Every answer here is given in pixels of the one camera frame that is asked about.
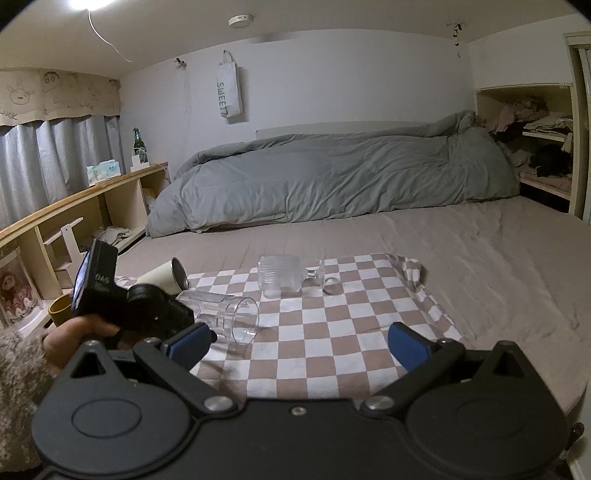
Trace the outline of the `fuzzy beige left sleeve forearm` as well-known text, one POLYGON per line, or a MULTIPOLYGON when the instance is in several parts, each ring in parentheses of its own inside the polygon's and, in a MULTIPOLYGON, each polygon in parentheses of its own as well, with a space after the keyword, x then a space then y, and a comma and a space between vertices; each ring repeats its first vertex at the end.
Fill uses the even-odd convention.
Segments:
POLYGON ((53 382, 41 336, 1 332, 1 472, 37 467, 40 458, 31 436, 37 405, 53 382))

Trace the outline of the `person's left hand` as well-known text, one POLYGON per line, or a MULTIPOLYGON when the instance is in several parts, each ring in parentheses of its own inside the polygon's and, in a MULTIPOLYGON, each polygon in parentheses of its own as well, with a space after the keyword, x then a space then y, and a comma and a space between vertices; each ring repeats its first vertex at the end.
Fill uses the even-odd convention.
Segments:
POLYGON ((118 326, 96 315, 77 316, 67 320, 42 340, 44 358, 50 374, 56 377, 85 341, 110 338, 119 330, 118 326))

